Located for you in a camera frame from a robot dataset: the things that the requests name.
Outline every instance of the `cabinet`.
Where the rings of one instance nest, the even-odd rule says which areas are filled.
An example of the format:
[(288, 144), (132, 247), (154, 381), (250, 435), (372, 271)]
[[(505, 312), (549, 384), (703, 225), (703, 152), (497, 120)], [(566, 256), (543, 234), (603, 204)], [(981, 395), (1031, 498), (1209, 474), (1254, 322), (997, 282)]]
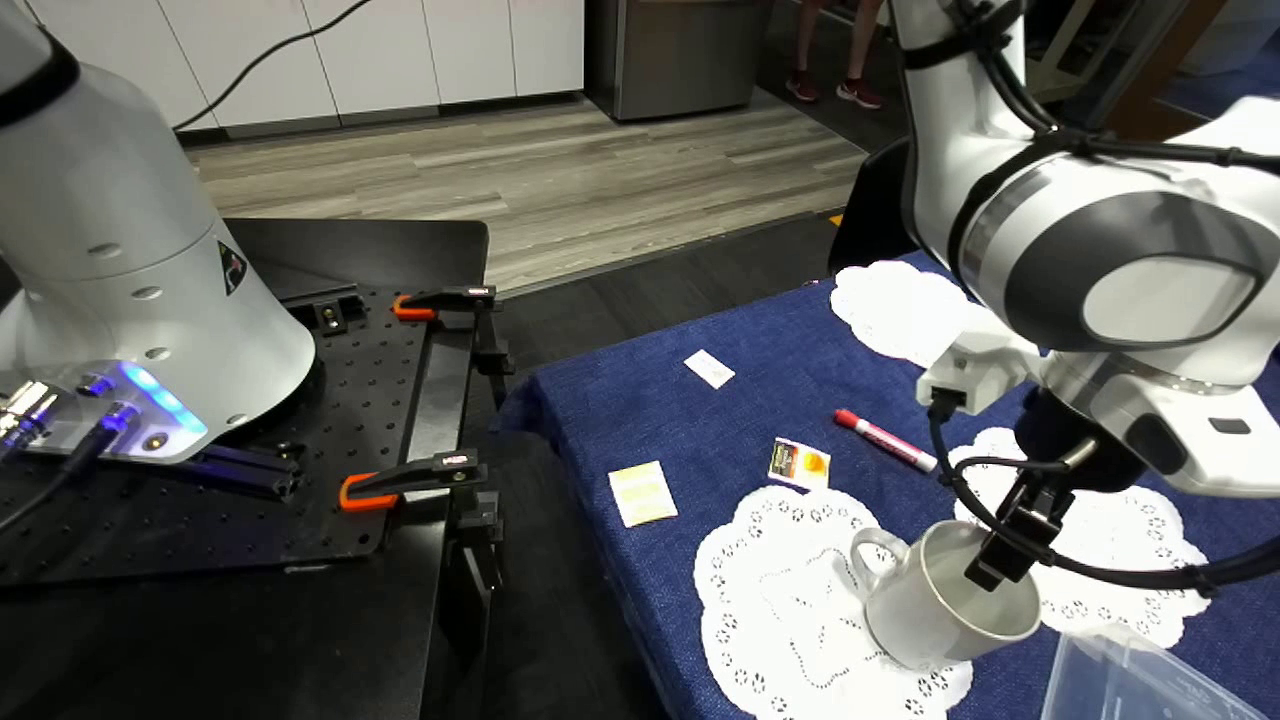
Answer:
[[(351, 0), (305, 0), (321, 26)], [(441, 104), (427, 12), (421, 0), (372, 0), (333, 32), (317, 37), (321, 64), (340, 116)]]
[[(276, 40), (310, 32), (310, 12), (301, 0), (159, 0), (159, 8), (208, 97), (224, 91), (234, 75)], [(335, 116), (335, 104), (312, 40), (276, 53), (236, 86), (228, 104), (218, 108), (221, 122), (317, 116)]]
[(517, 97), (509, 0), (426, 0), (444, 104)]
[(208, 104), (157, 0), (32, 0), (32, 8), (84, 64), (145, 86), (168, 122)]
[(578, 91), (584, 86), (584, 0), (509, 0), (517, 91)]

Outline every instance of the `blue tablecloth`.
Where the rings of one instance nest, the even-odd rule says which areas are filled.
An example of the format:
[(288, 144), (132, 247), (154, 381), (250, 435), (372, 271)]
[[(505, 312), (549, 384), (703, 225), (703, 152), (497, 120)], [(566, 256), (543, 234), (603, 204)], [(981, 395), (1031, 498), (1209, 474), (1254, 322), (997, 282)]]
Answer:
[[(774, 435), (831, 450), (831, 487), (863, 498), (895, 535), (921, 535), (952, 517), (952, 496), (838, 431), (838, 402), (928, 446), (923, 410), (911, 400), (921, 366), (886, 360), (852, 340), (829, 308), (831, 282), (798, 286), (763, 303), (641, 334), (538, 371), (505, 408), (509, 428), (540, 431), (578, 474), (578, 496), (600, 535), (600, 557), (621, 588), (624, 616), (673, 717), (739, 717), (717, 689), (702, 648), (702, 594), (693, 588), (695, 545), (763, 482)], [(736, 381), (712, 393), (686, 366), (708, 349)], [(1280, 408), (1280, 371), (1262, 381)], [(952, 444), (981, 428), (1014, 424), (1018, 400), (981, 419), (952, 419)], [(676, 519), (624, 529), (607, 472), (659, 460)], [(1168, 490), (1187, 540), (1209, 557), (1235, 550), (1280, 531), (1280, 504), (1198, 498)], [(1035, 717), (1053, 669), (1057, 633), (983, 656), (978, 689), (952, 717)], [(1280, 577), (1225, 588), (1187, 620), (1175, 656), (1229, 682), (1270, 717), (1280, 717)]]

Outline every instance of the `red marker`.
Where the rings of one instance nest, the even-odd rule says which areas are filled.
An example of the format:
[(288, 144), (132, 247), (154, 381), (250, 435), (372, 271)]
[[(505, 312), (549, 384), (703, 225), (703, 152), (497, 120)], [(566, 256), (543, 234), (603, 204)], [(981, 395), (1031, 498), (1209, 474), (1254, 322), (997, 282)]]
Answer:
[(893, 435), (890, 428), (878, 428), (871, 419), (855, 417), (852, 408), (838, 408), (831, 419), (855, 435), (863, 435), (870, 444), (878, 444), (879, 450), (906, 460), (918, 472), (935, 472), (935, 456), (928, 456), (923, 446)]

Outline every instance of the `sticky note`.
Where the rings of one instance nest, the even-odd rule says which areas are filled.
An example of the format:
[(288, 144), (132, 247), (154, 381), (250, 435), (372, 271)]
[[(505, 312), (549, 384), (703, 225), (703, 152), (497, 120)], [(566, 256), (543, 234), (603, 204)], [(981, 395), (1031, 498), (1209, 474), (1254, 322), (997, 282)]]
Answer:
[(656, 460), (607, 472), (607, 487), (627, 529), (676, 517), (668, 474)]
[(703, 384), (712, 384), (712, 387), (724, 387), (729, 381), (731, 381), (731, 366), (729, 362), (720, 362), (712, 352), (693, 352), (689, 360), (686, 360)]
[(798, 487), (829, 487), (831, 456), (789, 435), (774, 441), (767, 450), (767, 481), (798, 482)]

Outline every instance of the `white cup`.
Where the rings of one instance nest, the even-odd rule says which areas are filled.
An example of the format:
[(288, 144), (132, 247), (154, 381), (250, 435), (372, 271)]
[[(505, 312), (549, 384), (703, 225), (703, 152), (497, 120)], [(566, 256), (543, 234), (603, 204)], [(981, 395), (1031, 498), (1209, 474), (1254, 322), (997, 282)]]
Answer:
[(871, 639), (906, 669), (950, 669), (1029, 639), (1039, 628), (1035, 581), (981, 588), (965, 568), (983, 548), (978, 524), (932, 524), (911, 548), (886, 529), (852, 535), (852, 581)]

